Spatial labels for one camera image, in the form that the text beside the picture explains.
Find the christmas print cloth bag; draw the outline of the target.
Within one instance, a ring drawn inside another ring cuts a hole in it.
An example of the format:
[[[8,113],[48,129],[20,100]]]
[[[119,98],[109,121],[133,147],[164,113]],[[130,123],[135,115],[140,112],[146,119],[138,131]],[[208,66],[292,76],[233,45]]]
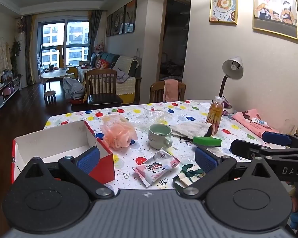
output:
[[[204,170],[197,164],[186,164],[182,166],[181,171],[174,177],[173,183],[184,189],[197,182],[205,175]]]

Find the white fluffy black cloth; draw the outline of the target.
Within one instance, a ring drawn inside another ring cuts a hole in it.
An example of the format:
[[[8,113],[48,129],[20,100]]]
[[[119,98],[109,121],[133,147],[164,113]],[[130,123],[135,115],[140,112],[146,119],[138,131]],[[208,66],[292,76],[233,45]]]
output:
[[[195,136],[210,136],[212,133],[212,124],[201,121],[190,121],[175,125],[170,125],[172,134],[181,138],[193,139]]]

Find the pink mesh bath sponge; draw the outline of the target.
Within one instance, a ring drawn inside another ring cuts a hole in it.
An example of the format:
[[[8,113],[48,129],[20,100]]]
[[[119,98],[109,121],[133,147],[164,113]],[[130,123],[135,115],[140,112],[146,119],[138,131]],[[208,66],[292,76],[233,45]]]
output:
[[[103,142],[106,147],[115,150],[127,148],[132,140],[138,139],[135,128],[123,118],[106,118],[100,125],[100,129],[104,134]]]

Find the panda wet wipes pack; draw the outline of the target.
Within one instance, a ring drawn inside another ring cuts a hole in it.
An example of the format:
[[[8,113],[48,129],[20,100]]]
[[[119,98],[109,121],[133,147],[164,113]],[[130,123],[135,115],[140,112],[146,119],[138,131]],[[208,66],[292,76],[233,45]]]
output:
[[[133,167],[146,187],[151,186],[168,171],[176,168],[180,161],[169,152],[161,149],[141,165]]]

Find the clear bubble wrap sheet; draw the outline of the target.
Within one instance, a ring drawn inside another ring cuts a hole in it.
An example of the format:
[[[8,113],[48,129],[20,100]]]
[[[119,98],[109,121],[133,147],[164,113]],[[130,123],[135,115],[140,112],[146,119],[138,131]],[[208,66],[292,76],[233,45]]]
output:
[[[166,124],[172,120],[171,114],[162,110],[141,110],[130,118],[130,123],[139,129],[149,128],[153,124]]]

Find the pink folded garment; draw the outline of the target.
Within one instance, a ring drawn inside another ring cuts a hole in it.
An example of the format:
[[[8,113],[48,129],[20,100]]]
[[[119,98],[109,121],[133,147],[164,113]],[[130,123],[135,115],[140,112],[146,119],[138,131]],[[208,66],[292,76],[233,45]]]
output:
[[[262,138],[262,134],[264,132],[274,132],[278,133],[279,131],[267,126],[261,126],[251,121],[252,118],[258,118],[261,120],[259,113],[256,109],[246,110],[242,112],[236,112],[232,118],[238,121],[241,125],[246,127],[248,130],[253,132],[253,134],[257,135],[258,137]]]

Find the small white tube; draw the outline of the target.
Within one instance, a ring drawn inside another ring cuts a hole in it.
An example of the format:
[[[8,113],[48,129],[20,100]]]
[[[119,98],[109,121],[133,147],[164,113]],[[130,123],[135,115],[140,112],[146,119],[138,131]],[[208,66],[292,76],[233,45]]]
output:
[[[258,118],[254,118],[254,117],[251,119],[251,121],[252,121],[253,123],[256,123],[256,124],[261,125],[261,126],[267,126],[267,125],[268,125],[267,122],[265,122],[265,121],[263,121],[263,120],[260,120],[260,119],[258,119]]]

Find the red white cardboard box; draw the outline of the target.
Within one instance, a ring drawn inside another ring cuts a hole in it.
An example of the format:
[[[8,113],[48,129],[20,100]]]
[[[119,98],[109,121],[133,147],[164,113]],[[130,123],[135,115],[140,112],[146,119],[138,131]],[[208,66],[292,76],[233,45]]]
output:
[[[11,182],[33,157],[54,163],[65,156],[80,156],[91,147],[97,147],[101,157],[113,154],[83,120],[19,136],[12,143]]]

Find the orange tea bottle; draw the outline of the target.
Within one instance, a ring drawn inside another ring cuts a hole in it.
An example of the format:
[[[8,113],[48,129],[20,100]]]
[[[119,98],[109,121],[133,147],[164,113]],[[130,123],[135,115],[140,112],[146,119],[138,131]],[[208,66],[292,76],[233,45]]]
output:
[[[216,96],[210,105],[209,112],[206,118],[206,124],[210,124],[209,132],[211,136],[214,136],[219,129],[224,109],[223,106],[223,98],[220,96]]]

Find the pale green ceramic mug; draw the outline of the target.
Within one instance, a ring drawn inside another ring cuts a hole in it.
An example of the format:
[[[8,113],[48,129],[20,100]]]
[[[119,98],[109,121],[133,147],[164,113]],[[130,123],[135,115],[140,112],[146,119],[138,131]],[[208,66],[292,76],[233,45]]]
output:
[[[153,124],[148,129],[149,144],[154,149],[172,147],[173,141],[171,135],[172,129],[165,124]]]

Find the balloon print tablecloth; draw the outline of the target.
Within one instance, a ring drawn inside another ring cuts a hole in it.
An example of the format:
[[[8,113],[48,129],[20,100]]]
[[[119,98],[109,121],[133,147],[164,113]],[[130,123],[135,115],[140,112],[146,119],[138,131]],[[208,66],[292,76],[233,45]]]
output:
[[[46,128],[65,125],[74,121],[85,120],[90,125],[96,137],[101,138],[100,125],[103,123],[101,118],[106,115],[120,114],[130,122],[130,118],[141,110],[162,110],[166,111],[172,116],[172,120],[168,125],[175,125],[190,121],[206,121],[206,117],[209,111],[210,102],[200,102],[186,100],[173,103],[149,103],[142,105],[123,106],[107,108],[104,110],[88,110],[83,112],[66,113],[57,116],[50,117],[45,123]],[[115,167],[115,180],[109,182],[107,186],[111,188],[115,193],[118,189],[147,189],[143,184],[138,174],[133,170],[139,164],[142,164],[146,160],[150,159],[156,152],[148,143],[148,128],[139,129],[135,127],[138,139],[131,141],[128,148],[123,148],[118,151],[112,150],[113,160]],[[191,142],[179,139],[172,136],[173,145],[167,151],[176,157],[180,163],[179,165],[163,175],[155,183],[149,186],[149,189],[171,189],[173,188],[173,178],[181,171],[183,165],[195,164],[195,148]],[[222,155],[233,156],[238,162],[249,162],[249,160],[242,159],[239,156],[234,156],[230,152],[230,145],[232,141],[239,139],[259,145],[268,146],[271,148],[282,148],[278,145],[271,145],[265,143],[261,138],[250,132],[246,127],[238,123],[234,119],[228,117],[222,117],[220,122],[220,128],[215,135],[215,138],[221,139],[222,144],[220,148],[211,148],[211,152],[214,152],[218,157]]]

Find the small wooden stool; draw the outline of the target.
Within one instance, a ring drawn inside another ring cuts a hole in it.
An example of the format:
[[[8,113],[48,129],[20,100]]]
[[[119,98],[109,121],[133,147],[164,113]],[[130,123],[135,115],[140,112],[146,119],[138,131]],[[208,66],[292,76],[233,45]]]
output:
[[[56,102],[56,92],[55,91],[45,91],[44,99],[46,103]]]

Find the grey bag on floor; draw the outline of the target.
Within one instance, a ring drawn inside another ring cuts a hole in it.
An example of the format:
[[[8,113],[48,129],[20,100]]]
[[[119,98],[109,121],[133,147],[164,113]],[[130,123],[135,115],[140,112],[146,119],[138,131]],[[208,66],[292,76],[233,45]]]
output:
[[[66,100],[81,100],[85,96],[84,85],[76,79],[65,77],[63,79],[63,89]]]

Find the pink towel on chair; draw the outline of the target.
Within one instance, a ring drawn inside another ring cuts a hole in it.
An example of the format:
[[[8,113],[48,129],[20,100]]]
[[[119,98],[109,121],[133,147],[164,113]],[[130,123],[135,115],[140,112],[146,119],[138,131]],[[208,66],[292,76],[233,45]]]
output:
[[[163,102],[175,102],[178,100],[178,81],[173,79],[164,80]]]

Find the wooden chair black seat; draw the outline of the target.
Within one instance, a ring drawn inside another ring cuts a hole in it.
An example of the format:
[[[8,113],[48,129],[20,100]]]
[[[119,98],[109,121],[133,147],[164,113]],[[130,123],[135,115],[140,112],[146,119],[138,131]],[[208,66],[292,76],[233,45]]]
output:
[[[113,69],[92,69],[85,73],[87,104],[92,110],[121,106],[116,94],[117,72]]]

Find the white round coffee table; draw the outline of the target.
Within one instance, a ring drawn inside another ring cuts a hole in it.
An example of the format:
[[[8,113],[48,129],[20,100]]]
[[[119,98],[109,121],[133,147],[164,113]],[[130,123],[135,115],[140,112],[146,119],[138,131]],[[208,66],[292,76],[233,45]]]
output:
[[[66,67],[66,68],[58,68],[57,70],[42,73],[40,77],[44,87],[44,92],[46,90],[47,83],[49,83],[52,80],[64,79],[65,77],[68,76],[68,73],[67,73],[68,70],[69,68]]]

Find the wooden chair with towel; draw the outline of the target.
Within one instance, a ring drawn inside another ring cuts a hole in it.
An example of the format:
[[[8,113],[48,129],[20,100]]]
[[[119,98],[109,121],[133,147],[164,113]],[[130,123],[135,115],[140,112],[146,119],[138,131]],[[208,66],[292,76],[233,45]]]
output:
[[[178,83],[178,97],[176,101],[183,101],[186,91],[186,85],[175,80]],[[163,102],[163,95],[165,89],[165,81],[155,82],[150,87],[150,103]]]

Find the sofa with cream throw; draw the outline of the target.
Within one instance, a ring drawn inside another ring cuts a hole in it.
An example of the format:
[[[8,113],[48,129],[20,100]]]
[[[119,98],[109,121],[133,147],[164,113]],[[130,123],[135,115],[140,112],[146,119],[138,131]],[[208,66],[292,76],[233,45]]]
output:
[[[141,66],[138,60],[124,55],[106,52],[101,52],[98,55],[93,53],[88,66],[84,67],[81,62],[79,63],[79,81],[83,83],[85,73],[97,68],[97,65],[101,62],[107,62],[109,68],[117,72],[116,94],[123,100],[123,104],[133,104],[140,89]]]

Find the tv console cabinet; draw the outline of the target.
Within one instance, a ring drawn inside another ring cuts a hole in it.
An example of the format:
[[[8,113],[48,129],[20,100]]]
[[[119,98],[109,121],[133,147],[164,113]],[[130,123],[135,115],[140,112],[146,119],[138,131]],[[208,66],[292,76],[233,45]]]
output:
[[[21,90],[21,75],[17,75],[11,80],[6,80],[0,87],[0,109],[18,91]]]

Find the family picture gold frame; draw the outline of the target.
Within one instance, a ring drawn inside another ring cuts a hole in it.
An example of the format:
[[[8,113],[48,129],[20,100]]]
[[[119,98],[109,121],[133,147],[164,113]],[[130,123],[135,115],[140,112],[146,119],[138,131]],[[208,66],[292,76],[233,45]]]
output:
[[[253,29],[297,40],[297,0],[253,0]]]

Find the food picture gold frame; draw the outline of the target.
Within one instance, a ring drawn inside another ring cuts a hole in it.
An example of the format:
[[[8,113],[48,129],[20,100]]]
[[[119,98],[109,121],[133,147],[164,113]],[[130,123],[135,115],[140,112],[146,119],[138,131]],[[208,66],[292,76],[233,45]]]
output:
[[[209,21],[237,25],[238,0],[210,0]]]

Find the dark wall picture trio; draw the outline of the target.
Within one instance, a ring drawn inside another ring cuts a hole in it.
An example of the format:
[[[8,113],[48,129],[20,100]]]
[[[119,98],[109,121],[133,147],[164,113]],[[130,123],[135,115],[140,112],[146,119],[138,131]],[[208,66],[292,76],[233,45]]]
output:
[[[132,0],[107,16],[106,37],[133,33],[138,0]]]

